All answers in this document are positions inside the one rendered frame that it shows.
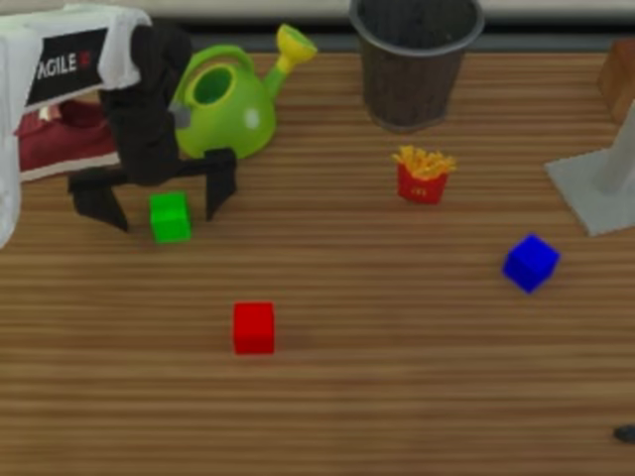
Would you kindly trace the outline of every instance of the green cube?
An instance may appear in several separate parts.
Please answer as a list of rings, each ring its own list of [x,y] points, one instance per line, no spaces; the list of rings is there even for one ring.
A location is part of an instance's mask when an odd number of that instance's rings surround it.
[[[191,238],[188,199],[183,191],[150,196],[150,223],[157,243],[178,243]]]

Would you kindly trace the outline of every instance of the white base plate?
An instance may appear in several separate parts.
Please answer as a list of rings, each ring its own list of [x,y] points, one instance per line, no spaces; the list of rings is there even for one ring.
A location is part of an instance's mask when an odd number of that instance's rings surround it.
[[[593,181],[606,164],[609,149],[551,162],[547,174],[590,236],[635,226],[635,191],[627,187],[605,194]]]

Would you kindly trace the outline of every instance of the blue cube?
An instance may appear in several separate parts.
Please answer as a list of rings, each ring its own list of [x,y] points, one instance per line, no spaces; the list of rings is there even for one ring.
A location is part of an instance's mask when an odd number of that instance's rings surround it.
[[[554,272],[560,253],[530,234],[507,255],[503,274],[526,293],[532,293]]]

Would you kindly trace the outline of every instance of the gray bucket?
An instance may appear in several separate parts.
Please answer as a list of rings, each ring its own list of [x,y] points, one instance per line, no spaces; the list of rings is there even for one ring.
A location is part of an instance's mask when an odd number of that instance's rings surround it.
[[[445,119],[463,55],[485,27],[477,0],[351,0],[364,102],[392,132]]]

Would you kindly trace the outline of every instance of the toy french fries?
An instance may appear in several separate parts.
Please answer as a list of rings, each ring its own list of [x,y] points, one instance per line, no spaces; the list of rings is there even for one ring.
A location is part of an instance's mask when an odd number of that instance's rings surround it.
[[[398,163],[399,194],[417,203],[439,203],[447,176],[456,170],[452,157],[413,146],[401,147],[393,159]]]

